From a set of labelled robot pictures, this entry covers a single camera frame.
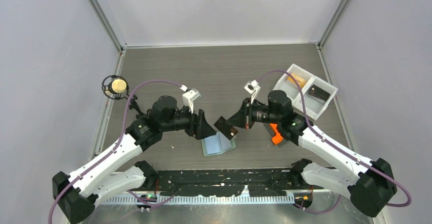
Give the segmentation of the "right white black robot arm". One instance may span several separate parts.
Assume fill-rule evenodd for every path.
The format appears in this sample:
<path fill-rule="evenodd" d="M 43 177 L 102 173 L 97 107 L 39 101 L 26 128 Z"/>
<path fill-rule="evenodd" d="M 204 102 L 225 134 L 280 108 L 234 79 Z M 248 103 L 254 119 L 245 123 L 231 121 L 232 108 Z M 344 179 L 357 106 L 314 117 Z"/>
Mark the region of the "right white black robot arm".
<path fill-rule="evenodd" d="M 267 104 L 245 98 L 239 111 L 227 120 L 227 124 L 243 129 L 250 129 L 256 122 L 276 124 L 285 140 L 332 165 L 332 169 L 327 169 L 311 160 L 300 160 L 292 167 L 291 183 L 296 188 L 321 186 L 350 199 L 369 217 L 377 217 L 397 193 L 392 168 L 386 160 L 372 160 L 339 144 L 296 113 L 285 92 L 269 92 Z"/>

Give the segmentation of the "black credit card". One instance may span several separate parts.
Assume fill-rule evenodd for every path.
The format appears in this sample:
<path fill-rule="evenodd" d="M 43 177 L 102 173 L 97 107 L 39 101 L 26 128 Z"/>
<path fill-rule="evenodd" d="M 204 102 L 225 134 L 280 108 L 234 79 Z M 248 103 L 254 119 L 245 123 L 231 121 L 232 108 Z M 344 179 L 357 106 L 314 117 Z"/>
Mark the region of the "black credit card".
<path fill-rule="evenodd" d="M 234 139 L 234 137 L 238 134 L 238 130 L 234 126 L 228 124 L 227 120 L 223 116 L 220 116 L 216 120 L 214 126 L 228 140 Z"/>

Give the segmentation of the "green leather card holder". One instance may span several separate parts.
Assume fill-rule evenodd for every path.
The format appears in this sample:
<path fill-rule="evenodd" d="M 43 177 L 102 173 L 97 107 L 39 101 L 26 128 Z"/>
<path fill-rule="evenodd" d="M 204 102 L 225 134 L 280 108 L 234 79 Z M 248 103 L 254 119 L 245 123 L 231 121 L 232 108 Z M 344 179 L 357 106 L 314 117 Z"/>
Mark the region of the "green leather card holder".
<path fill-rule="evenodd" d="M 203 155 L 205 157 L 220 155 L 236 147 L 234 139 L 228 139 L 220 132 L 217 132 L 216 135 L 202 139 L 201 143 Z"/>

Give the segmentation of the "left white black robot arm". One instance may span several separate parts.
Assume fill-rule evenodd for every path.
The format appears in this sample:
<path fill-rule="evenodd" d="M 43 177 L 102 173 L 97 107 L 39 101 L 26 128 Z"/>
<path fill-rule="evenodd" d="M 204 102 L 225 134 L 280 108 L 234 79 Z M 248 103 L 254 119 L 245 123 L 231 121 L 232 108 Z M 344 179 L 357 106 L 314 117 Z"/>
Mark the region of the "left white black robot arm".
<path fill-rule="evenodd" d="M 204 110 L 194 113 L 189 106 L 178 108 L 177 100 L 172 96 L 159 97 L 146 114 L 124 129 L 100 155 L 69 174 L 60 171 L 53 176 L 55 202 L 50 213 L 59 206 L 70 223 L 80 223 L 97 205 L 118 193 L 139 187 L 151 190 L 156 184 L 156 176 L 145 161 L 136 163 L 123 175 L 111 174 L 160 141 L 163 133 L 179 130 L 196 140 L 217 133 L 206 121 Z"/>

